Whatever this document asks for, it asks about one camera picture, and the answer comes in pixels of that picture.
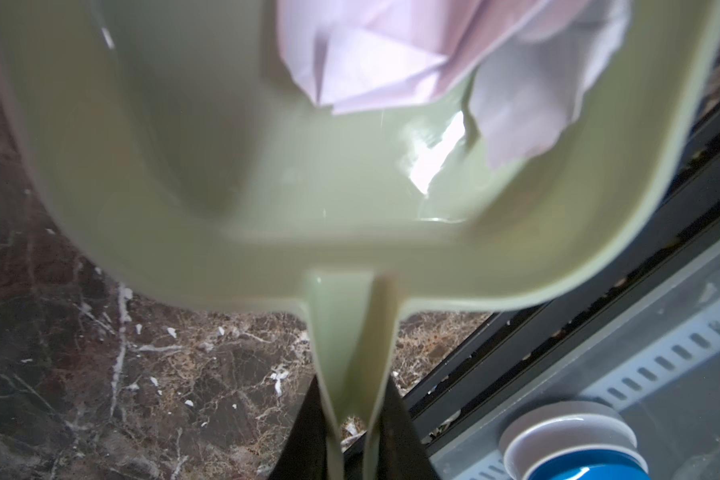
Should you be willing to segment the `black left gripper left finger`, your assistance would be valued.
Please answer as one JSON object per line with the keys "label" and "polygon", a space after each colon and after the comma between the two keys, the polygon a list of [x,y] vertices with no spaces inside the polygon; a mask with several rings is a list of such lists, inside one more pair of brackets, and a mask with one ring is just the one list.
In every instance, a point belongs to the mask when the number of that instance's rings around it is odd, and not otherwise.
{"label": "black left gripper left finger", "polygon": [[327,420],[322,410],[318,378],[314,377],[268,480],[325,480],[326,438]]}

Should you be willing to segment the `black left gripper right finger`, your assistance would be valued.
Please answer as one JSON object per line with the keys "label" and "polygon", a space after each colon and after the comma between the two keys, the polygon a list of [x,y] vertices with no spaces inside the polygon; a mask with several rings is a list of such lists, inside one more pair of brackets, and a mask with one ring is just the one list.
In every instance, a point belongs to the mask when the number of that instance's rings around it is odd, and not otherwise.
{"label": "black left gripper right finger", "polygon": [[440,480],[391,377],[385,388],[379,427],[378,479]]}

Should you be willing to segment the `green plastic dustpan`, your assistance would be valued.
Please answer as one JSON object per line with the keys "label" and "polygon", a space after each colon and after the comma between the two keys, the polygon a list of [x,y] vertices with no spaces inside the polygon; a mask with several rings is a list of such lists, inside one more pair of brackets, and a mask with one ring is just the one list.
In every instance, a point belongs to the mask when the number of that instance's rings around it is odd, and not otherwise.
{"label": "green plastic dustpan", "polygon": [[315,107],[278,23],[305,1],[0,1],[0,94],[59,228],[132,288],[308,327],[327,429],[378,419],[399,324],[565,294],[662,200],[720,43],[720,1],[595,1],[409,108]]}

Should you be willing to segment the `white paper scrap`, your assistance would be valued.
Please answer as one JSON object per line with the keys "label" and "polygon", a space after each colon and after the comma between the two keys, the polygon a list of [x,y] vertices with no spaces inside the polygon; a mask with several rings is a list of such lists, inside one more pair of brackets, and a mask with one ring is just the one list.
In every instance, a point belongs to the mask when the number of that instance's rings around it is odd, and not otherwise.
{"label": "white paper scrap", "polygon": [[549,151],[621,47],[628,1],[280,1],[280,57],[336,114],[436,101],[464,80],[496,166]]}

